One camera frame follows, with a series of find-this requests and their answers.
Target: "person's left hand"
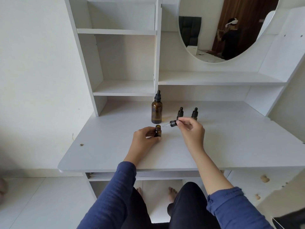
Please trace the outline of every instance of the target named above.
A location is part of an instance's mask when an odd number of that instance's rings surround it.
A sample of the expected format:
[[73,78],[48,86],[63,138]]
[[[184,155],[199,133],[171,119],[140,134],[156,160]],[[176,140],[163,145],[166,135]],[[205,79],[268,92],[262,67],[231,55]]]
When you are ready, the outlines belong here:
[[135,166],[139,164],[150,148],[161,140],[161,137],[153,137],[155,127],[145,127],[134,132],[132,144],[124,162],[132,162]]

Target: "black hair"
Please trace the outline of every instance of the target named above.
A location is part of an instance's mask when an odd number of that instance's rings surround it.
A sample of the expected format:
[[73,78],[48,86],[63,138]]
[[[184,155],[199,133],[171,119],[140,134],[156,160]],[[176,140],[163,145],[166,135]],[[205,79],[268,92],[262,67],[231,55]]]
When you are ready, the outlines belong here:
[[228,23],[234,21],[235,19],[236,19],[236,18],[230,18],[229,21],[228,21]]

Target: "black padded headboard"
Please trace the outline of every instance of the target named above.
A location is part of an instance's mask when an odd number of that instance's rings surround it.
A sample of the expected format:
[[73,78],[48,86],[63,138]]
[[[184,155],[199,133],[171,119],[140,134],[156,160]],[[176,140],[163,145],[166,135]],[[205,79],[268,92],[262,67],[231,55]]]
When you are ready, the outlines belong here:
[[179,28],[185,46],[197,46],[201,17],[179,16]]

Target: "blue shirt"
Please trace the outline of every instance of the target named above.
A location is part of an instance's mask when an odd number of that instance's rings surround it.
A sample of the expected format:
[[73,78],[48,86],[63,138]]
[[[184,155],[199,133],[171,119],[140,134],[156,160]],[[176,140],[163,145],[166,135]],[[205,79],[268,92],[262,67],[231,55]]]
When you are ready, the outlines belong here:
[[[136,173],[134,164],[121,162],[78,229],[120,229],[127,217]],[[217,217],[222,229],[273,229],[238,187],[209,195],[207,209]]]

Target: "brown wooden door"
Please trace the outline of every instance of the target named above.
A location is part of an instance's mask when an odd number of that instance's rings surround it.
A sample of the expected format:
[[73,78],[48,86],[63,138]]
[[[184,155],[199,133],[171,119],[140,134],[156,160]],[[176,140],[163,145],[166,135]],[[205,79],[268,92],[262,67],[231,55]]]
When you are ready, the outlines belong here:
[[[278,0],[224,0],[224,5],[218,23],[218,29],[224,30],[230,18],[237,18],[237,28],[241,29],[238,43],[238,54],[247,50],[257,39],[267,14],[275,10]],[[215,36],[212,51],[222,52],[223,42],[218,42]]]

